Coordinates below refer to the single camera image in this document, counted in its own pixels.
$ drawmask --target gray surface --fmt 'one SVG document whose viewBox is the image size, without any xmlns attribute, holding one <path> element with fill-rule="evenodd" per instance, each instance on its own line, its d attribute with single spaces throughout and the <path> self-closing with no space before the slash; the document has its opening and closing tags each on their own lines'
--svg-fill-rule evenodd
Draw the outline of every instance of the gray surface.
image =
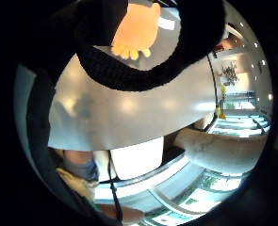
<svg viewBox="0 0 278 226">
<path fill-rule="evenodd" d="M 162 17 L 177 20 L 168 12 L 163 12 Z M 177 37 L 177 30 L 159 29 L 150 58 L 140 56 L 136 63 L 131 60 L 124 63 L 150 69 L 169 57 Z M 60 149 L 97 151 L 138 144 L 181 129 L 215 109 L 214 86 L 206 58 L 183 70 L 166 86 L 128 92 L 94 82 L 74 56 L 56 89 L 49 116 L 49 146 Z"/>
</svg>

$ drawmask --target person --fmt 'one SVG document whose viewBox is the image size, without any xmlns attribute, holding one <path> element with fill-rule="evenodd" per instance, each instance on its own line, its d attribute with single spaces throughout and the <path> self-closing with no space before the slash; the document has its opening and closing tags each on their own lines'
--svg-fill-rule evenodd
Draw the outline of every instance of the person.
<svg viewBox="0 0 278 226">
<path fill-rule="evenodd" d="M 145 57 L 151 55 L 150 47 L 154 44 L 160 5 L 153 3 L 150 7 L 128 4 L 127 13 L 123 17 L 111 43 L 113 55 L 122 59 L 139 59 L 139 52 Z M 99 183 L 99 169 L 93 159 L 93 152 L 63 150 L 63 167 L 57 168 L 63 181 L 80 196 L 86 197 L 95 208 L 111 218 L 117 217 L 117 210 L 112 204 L 94 204 L 94 189 Z M 144 213 L 138 209 L 121 206 L 123 225 L 140 222 Z"/>
<path fill-rule="evenodd" d="M 117 218 L 114 204 L 94 203 L 94 189 L 98 186 L 99 169 L 94 161 L 93 152 L 63 150 L 63 166 L 57 172 L 63 181 L 81 197 L 88 199 L 97 210 L 110 218 Z M 122 225 L 139 223 L 144 219 L 144 213 L 138 209 L 121 206 L 123 212 Z"/>
</svg>

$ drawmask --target black knit fabric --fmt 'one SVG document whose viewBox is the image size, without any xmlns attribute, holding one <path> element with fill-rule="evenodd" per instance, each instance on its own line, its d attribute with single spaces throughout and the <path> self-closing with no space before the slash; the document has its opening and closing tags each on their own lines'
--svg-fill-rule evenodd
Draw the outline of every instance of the black knit fabric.
<svg viewBox="0 0 278 226">
<path fill-rule="evenodd" d="M 82 67 L 96 82 L 123 91 L 144 91 L 165 85 L 187 66 L 205 57 L 221 40 L 224 8 L 221 0 L 178 0 L 181 31 L 172 55 L 149 71 L 122 64 L 92 47 L 110 45 L 127 8 L 127 0 L 82 0 L 45 21 L 25 47 L 24 65 L 44 68 L 56 84 L 77 53 Z"/>
</svg>

